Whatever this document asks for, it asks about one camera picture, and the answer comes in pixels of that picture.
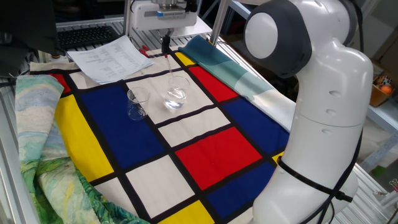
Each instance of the empty glass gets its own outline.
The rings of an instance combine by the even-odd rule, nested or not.
[[[149,90],[141,87],[131,88],[127,92],[127,114],[136,121],[144,119],[147,116],[146,108],[150,98]]]
[[[166,105],[172,109],[181,108],[187,99],[187,90],[190,83],[187,78],[181,76],[172,76],[169,79],[169,85],[166,93]]]

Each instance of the red patch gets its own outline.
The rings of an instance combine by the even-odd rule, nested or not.
[[[189,70],[199,79],[199,81],[206,87],[206,89],[214,96],[214,98],[218,102],[234,98],[238,95],[202,67],[192,67],[189,68]]]
[[[69,93],[70,92],[70,88],[68,86],[68,84],[66,83],[65,79],[63,79],[63,75],[61,74],[49,74],[52,77],[56,78],[58,80],[59,83],[61,83],[61,85],[63,86],[63,92],[62,93]]]
[[[199,140],[176,155],[202,190],[261,158],[235,127]]]

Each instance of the computer keyboard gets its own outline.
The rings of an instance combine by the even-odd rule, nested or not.
[[[61,49],[110,42],[118,37],[119,35],[110,26],[90,27],[58,32],[58,41]]]

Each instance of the yellow patch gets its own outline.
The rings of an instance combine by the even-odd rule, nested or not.
[[[197,200],[159,224],[214,224],[214,221],[202,203]]]
[[[67,187],[67,192],[65,194],[65,197],[63,198],[62,201],[62,208],[63,208],[63,216],[66,217],[67,216],[67,212],[68,212],[68,201],[69,201],[69,197],[72,195],[73,193],[73,189],[75,188],[75,184],[73,184],[73,182],[70,182],[68,184]]]
[[[272,156],[272,159],[276,162],[276,164],[278,164],[278,158],[279,158],[279,156],[283,156],[284,155],[284,152],[281,152],[281,153],[279,153],[278,155],[276,155],[276,156]]]
[[[73,95],[60,99],[55,110],[55,119],[69,156],[87,181],[96,180],[113,172]]]
[[[196,63],[193,62],[191,59],[189,59],[187,56],[185,56],[183,53],[181,52],[177,52],[175,53],[175,55],[178,57],[178,59],[180,59],[180,61],[185,65],[195,65]]]

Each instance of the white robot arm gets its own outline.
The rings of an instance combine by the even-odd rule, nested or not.
[[[280,161],[283,167],[276,168],[254,201],[251,223],[325,223],[331,217],[326,202],[333,197],[293,175],[311,180],[316,187],[334,189],[344,183],[358,153],[371,94],[372,64],[361,52],[343,45],[351,41],[357,25],[351,1],[264,2],[248,18],[246,46],[259,64],[278,76],[296,75],[300,89]],[[340,191],[354,197],[357,189],[357,178],[351,174]],[[348,204],[337,199],[332,203],[335,212]],[[326,206],[325,213],[310,219],[322,206]]]

